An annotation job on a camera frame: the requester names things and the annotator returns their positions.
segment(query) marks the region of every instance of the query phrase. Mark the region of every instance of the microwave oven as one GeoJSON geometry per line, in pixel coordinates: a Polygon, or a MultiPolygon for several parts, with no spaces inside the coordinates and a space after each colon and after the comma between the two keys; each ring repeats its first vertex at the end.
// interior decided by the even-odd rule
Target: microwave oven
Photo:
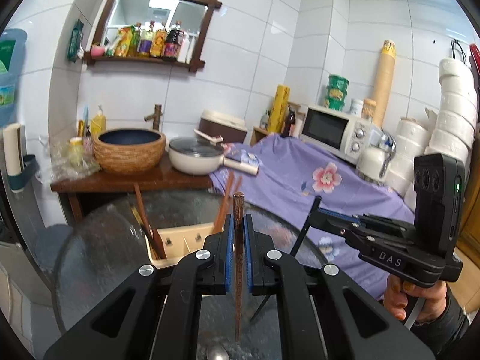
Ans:
{"type": "Polygon", "coordinates": [[[356,165],[363,150],[377,145],[383,131],[371,121],[321,106],[309,106],[300,139],[356,165]]]}

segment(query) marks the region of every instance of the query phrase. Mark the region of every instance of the blue gripper pad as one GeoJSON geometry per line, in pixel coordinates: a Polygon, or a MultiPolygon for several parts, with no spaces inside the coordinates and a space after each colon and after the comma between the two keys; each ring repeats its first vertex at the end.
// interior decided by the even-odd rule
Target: blue gripper pad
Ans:
{"type": "Polygon", "coordinates": [[[244,238],[244,245],[245,245],[245,270],[247,272],[247,287],[248,287],[249,294],[251,294],[252,289],[254,288],[254,273],[253,273],[253,265],[251,261],[249,225],[248,225],[246,216],[243,217],[242,225],[243,225],[243,238],[244,238]]]}
{"type": "Polygon", "coordinates": [[[357,224],[361,224],[360,223],[360,220],[358,220],[357,218],[354,218],[353,216],[349,216],[349,215],[345,215],[345,214],[341,214],[340,212],[335,212],[335,211],[331,211],[331,210],[327,210],[325,208],[319,208],[318,209],[318,212],[321,212],[323,214],[327,214],[327,215],[331,215],[331,216],[335,216],[339,219],[343,219],[345,221],[349,221],[349,222],[354,222],[354,223],[357,223],[357,224]]]}
{"type": "Polygon", "coordinates": [[[229,215],[230,221],[228,224],[229,236],[226,242],[226,255],[225,255],[225,291],[230,292],[230,285],[233,277],[233,217],[229,215]]]}

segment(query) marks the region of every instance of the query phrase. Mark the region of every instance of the camera lens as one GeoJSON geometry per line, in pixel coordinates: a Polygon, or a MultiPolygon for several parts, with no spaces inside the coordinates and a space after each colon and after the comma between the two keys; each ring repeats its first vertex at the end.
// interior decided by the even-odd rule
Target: camera lens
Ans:
{"type": "Polygon", "coordinates": [[[433,192],[438,191],[438,188],[440,187],[440,175],[438,174],[438,171],[435,171],[433,174],[433,178],[431,179],[431,186],[433,187],[433,192]]]}
{"type": "Polygon", "coordinates": [[[428,186],[430,184],[430,176],[428,174],[427,169],[423,169],[423,171],[421,173],[421,184],[422,184],[422,187],[423,187],[424,190],[428,189],[428,186]]]}

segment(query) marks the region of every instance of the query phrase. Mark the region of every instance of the white jar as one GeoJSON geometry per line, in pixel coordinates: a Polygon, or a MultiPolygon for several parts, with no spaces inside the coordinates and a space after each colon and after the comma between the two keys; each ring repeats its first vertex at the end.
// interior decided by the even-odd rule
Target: white jar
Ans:
{"type": "Polygon", "coordinates": [[[363,99],[352,99],[349,114],[362,117],[363,99]]]}

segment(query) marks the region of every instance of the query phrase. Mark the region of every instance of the metal screw cap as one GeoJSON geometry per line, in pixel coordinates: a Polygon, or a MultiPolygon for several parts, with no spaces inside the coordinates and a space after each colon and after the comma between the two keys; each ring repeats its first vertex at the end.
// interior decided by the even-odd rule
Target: metal screw cap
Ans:
{"type": "Polygon", "coordinates": [[[279,250],[269,250],[267,257],[271,260],[279,260],[282,257],[282,252],[279,250]]]}
{"type": "Polygon", "coordinates": [[[198,258],[199,260],[206,260],[210,256],[211,256],[210,252],[205,249],[199,250],[198,252],[195,253],[195,257],[198,258]]]}
{"type": "Polygon", "coordinates": [[[338,269],[338,267],[336,265],[333,265],[333,264],[327,264],[326,266],[323,267],[323,271],[327,274],[327,275],[330,275],[330,276],[337,276],[338,275],[338,272],[340,272],[340,270],[338,269]]]}
{"type": "Polygon", "coordinates": [[[143,265],[138,270],[138,273],[142,276],[150,276],[153,272],[155,272],[155,268],[151,265],[143,265]]]}

